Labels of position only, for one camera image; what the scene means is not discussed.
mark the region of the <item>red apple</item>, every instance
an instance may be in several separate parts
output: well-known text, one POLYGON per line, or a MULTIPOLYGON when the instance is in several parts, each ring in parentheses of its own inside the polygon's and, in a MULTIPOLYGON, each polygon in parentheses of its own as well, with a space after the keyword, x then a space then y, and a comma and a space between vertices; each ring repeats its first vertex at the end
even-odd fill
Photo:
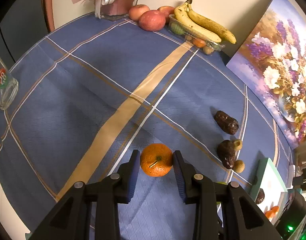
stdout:
POLYGON ((139 26, 149 32, 157 32, 165 25, 165 16, 158 10, 150 10, 142 14, 139 26))
POLYGON ((141 15, 149 10, 150 8, 145 4, 134 5, 129 10, 129 17, 133 21, 138 21, 141 15))
POLYGON ((164 16, 165 16, 165 23, 169 23, 169 21, 170 21, 169 15, 170 14, 174 14, 174 9, 175 8, 172 7, 172 6, 161 6, 157 10, 164 14, 164 16))

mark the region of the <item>yellow banana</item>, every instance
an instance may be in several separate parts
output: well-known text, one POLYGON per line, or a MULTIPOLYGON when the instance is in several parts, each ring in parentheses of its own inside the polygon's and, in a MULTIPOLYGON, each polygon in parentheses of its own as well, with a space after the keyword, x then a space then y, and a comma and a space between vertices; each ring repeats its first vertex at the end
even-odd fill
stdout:
POLYGON ((192 32, 194 35, 196 35, 197 37, 203 39, 203 40, 211 40, 211 41, 214 41, 214 42, 221 42, 221 38, 201 27, 200 25, 196 24, 195 22, 193 22, 188 14, 187 14, 187 6, 192 2, 192 0, 187 0, 185 3, 183 3, 182 5, 178 6, 175 8, 174 10, 174 15, 175 15, 175 18, 181 22, 182 24, 184 24, 187 29, 192 32))
POLYGON ((190 19, 193 22, 197 23, 198 25, 200 25, 200 26, 202 26, 202 27, 214 32, 214 33, 216 33, 218 36, 228 40, 230 43, 233 43, 233 44, 236 43, 235 36, 228 29, 226 29, 222 25, 218 24, 217 22, 214 22, 211 19, 208 19, 208 18, 198 14, 197 12, 193 11, 192 6, 190 4, 188 4, 187 6, 188 6, 188 9, 189 9, 188 16, 190 17, 190 19))

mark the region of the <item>red and green sticker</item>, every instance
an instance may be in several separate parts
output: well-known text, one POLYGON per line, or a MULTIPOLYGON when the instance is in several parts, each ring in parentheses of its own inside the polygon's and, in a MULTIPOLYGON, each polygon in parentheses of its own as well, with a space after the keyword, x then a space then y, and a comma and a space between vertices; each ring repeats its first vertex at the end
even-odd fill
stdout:
POLYGON ((0 88, 4 88, 8 84, 7 71, 0 68, 0 88))

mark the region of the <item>painting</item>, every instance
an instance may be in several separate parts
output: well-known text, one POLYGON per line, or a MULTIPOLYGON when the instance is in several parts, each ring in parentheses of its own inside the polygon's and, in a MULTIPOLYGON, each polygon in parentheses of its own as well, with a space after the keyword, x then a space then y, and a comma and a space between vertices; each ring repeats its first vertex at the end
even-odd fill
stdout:
POLYGON ((262 101, 294 149, 306 133, 306 22, 272 0, 227 67, 262 101))

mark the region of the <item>table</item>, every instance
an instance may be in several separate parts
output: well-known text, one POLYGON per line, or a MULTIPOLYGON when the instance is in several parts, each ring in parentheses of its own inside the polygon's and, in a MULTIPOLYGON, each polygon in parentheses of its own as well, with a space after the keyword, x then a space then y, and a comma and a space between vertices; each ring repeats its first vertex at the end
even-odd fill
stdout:
MULTIPOLYGON (((0 182, 34 230, 72 182, 93 183, 127 162, 133 149, 164 143, 213 181, 248 192, 258 160, 270 157, 286 183, 294 156, 260 100, 225 63, 167 29, 146 32, 129 19, 80 17, 34 45, 11 69, 18 94, 0 110, 0 182), (240 174, 225 169, 217 145, 233 139, 213 119, 236 118, 240 174)), ((139 171, 130 204, 119 204, 123 239, 189 239, 195 207, 175 176, 139 171)))

